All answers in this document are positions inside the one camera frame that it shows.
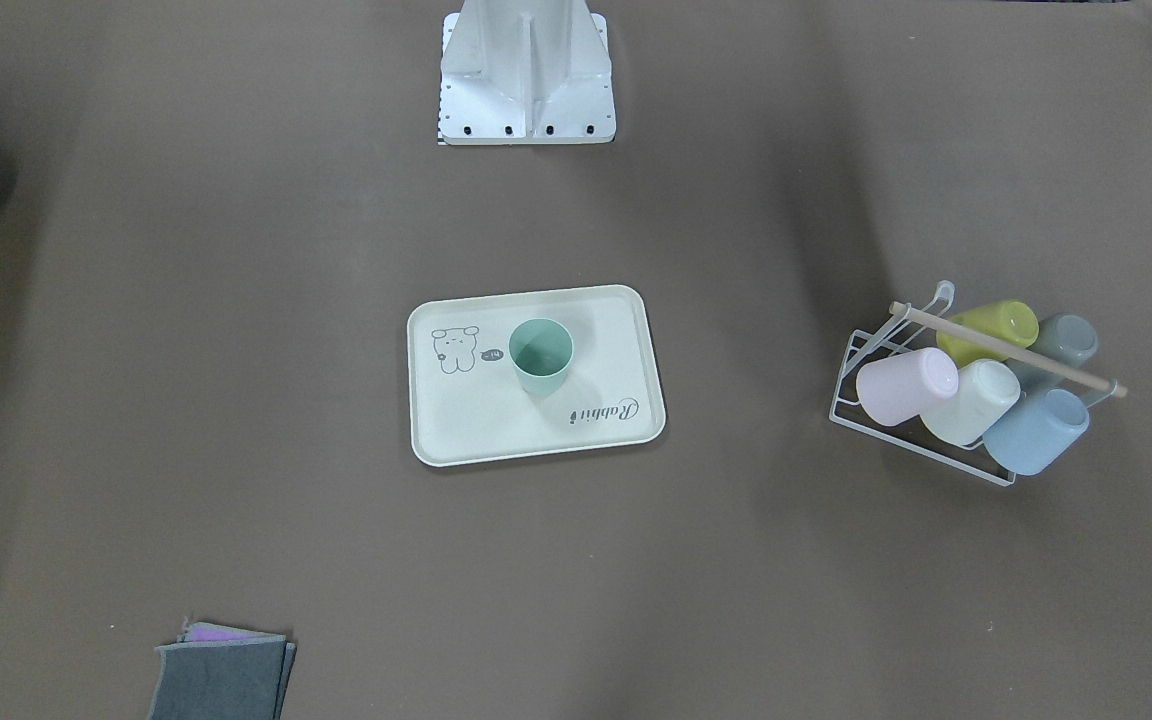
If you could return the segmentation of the green cup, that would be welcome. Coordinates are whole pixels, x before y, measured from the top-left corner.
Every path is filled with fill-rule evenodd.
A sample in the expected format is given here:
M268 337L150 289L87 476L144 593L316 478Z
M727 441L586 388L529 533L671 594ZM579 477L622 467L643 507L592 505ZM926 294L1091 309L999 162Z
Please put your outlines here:
M511 331L508 355L521 387L538 397L553 395L573 363L573 336L550 318L526 319Z

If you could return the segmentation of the cream rabbit tray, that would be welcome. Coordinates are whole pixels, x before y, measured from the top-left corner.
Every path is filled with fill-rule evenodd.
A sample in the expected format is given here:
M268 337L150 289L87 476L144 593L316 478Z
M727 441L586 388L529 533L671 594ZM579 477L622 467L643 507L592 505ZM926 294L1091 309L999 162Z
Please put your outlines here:
M520 372L531 320L571 334L563 372ZM666 429L645 302L626 285L426 302L407 348L411 445L430 467L644 445Z

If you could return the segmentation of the pink cup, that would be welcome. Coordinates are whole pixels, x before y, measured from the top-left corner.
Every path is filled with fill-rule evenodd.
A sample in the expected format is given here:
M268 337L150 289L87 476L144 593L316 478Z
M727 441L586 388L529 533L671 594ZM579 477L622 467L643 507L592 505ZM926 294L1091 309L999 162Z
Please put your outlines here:
M940 348L919 348L861 366L856 389L861 409L882 427L896 427L958 389L955 361Z

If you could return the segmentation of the cream white cup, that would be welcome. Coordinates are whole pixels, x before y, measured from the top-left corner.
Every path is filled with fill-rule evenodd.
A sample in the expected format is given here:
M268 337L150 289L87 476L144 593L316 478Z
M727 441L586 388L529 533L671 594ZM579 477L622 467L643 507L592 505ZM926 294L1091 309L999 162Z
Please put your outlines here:
M920 414L925 429L954 446L969 446L1020 400L1020 379L1000 361L973 361L960 369L956 395Z

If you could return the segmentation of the yellow cup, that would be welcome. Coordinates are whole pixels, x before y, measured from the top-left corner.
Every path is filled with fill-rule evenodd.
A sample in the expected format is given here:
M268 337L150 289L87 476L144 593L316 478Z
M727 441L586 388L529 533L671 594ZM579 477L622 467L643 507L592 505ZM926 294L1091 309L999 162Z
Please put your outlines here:
M950 320L1021 348L1032 346L1041 332L1041 323L1034 311L1020 300L1000 300L993 304L973 306L963 313L952 316ZM955 361L958 367L965 367L982 359L1000 361L1000 363L1006 361L1005 355L941 331L935 333L935 343L952 357L952 361Z

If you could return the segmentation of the blue cup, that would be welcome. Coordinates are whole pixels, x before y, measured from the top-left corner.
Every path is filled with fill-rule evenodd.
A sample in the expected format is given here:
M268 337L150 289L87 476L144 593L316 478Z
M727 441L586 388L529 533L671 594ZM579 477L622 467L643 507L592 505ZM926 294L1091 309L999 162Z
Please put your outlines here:
M1011 406L982 439L998 465L1033 477L1078 441L1089 425L1087 406L1069 391L1052 388Z

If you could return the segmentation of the grey cup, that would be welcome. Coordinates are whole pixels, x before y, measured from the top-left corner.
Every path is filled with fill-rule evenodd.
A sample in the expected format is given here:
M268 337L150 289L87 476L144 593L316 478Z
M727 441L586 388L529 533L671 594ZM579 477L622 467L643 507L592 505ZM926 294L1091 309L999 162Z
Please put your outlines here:
M1049 314L1039 323L1039 334L1028 350L1058 363L1079 367L1100 351L1100 334L1083 316ZM1009 359L1005 364L1018 378L1020 389L1026 395L1051 389L1064 381L1062 376L1021 361Z

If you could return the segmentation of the grey folded cloth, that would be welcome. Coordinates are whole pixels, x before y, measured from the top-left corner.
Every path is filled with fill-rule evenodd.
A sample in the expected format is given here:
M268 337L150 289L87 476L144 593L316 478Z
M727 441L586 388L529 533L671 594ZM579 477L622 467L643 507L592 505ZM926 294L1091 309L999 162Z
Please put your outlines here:
M147 719L279 719L297 644L285 634L187 621L160 660Z

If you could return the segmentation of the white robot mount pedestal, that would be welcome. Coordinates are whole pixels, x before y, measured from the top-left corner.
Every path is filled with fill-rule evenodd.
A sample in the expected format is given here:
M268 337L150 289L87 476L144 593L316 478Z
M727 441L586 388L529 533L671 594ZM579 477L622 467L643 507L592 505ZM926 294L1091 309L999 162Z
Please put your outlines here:
M467 1L445 15L435 141L585 145L617 135L608 23L585 1Z

